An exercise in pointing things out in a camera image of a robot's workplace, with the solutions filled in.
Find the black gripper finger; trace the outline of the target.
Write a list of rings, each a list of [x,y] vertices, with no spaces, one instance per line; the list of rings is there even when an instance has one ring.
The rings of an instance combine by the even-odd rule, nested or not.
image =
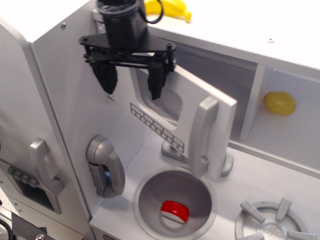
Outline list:
[[[156,100],[161,97],[162,88],[166,82],[167,72],[160,63],[152,63],[148,68],[148,89],[151,99]]]
[[[103,90],[112,95],[118,83],[116,67],[107,62],[97,61],[92,62],[91,67]]]

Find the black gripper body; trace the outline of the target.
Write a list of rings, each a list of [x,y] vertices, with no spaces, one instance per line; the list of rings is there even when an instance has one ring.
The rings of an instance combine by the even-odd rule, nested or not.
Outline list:
[[[93,68],[122,66],[174,71],[176,46],[149,33],[144,1],[99,0],[96,9],[105,32],[79,40],[85,47],[86,62]]]

